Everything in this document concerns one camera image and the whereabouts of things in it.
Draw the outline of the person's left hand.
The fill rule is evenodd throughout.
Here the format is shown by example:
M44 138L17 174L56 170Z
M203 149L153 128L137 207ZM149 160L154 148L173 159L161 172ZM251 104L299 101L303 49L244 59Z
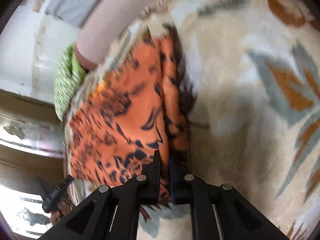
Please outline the person's left hand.
M60 210L55 210L51 213L50 221L52 225L57 224L63 216L68 215L71 212L71 205L68 201L62 201L60 203Z

